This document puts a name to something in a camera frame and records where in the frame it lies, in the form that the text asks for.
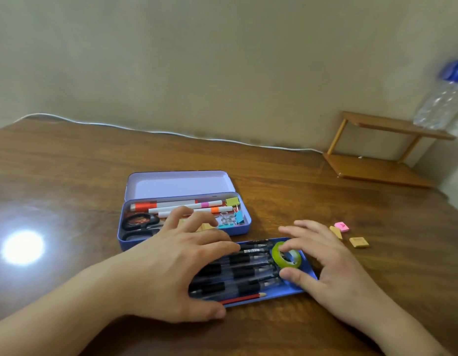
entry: adhesive tape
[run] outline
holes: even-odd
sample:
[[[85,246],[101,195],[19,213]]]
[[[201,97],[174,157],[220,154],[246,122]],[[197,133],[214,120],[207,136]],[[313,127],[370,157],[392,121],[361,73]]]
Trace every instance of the adhesive tape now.
[[[277,242],[272,248],[272,258],[275,263],[281,268],[284,267],[294,267],[298,269],[302,264],[302,257],[297,250],[290,250],[289,252],[280,252],[279,247],[283,245],[284,242]]]

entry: person's left hand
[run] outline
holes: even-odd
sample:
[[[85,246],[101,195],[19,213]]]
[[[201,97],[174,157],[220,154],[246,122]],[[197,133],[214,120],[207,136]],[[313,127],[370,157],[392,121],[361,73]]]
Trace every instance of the person's left hand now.
[[[217,226],[208,212],[180,206],[150,239],[101,264],[112,275],[120,314],[167,322],[208,321],[223,318],[226,309],[215,301],[192,299],[188,286],[208,263],[240,250],[219,229],[196,232],[203,224]],[[191,215],[178,225],[183,215]]]

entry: water bottle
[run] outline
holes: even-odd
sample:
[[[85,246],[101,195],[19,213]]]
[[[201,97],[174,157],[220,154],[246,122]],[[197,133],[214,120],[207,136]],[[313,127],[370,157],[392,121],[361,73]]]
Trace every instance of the water bottle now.
[[[439,75],[438,86],[418,109],[414,124],[431,130],[444,130],[458,113],[458,60]]]

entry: wooden post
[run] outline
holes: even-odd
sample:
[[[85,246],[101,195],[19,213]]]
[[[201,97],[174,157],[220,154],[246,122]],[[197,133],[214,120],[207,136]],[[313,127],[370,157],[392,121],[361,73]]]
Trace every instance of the wooden post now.
[[[397,161],[398,164],[401,164],[405,161],[405,159],[410,155],[412,150],[414,149],[415,146],[417,146],[418,142],[422,139],[422,136],[418,135],[415,136],[413,141],[408,145],[408,148],[404,151],[402,156],[400,156],[400,159]]]
[[[341,126],[339,126],[338,132],[336,132],[336,136],[333,139],[333,142],[331,143],[330,149],[328,150],[327,154],[331,155],[333,153],[334,148],[336,147],[336,144],[339,141],[339,138],[341,137],[341,134],[344,131],[344,128],[348,124],[348,120],[344,119],[343,122],[341,123]]]

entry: red pencil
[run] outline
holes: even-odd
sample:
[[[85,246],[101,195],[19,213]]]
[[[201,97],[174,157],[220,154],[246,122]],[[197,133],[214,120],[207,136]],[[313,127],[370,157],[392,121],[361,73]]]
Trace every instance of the red pencil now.
[[[241,302],[241,301],[247,301],[247,300],[252,300],[252,299],[259,299],[261,297],[267,296],[266,293],[260,292],[256,293],[254,295],[248,295],[248,296],[241,296],[241,297],[236,297],[234,299],[228,299],[224,301],[219,301],[223,305],[227,305],[228,303],[235,303],[235,302]]]

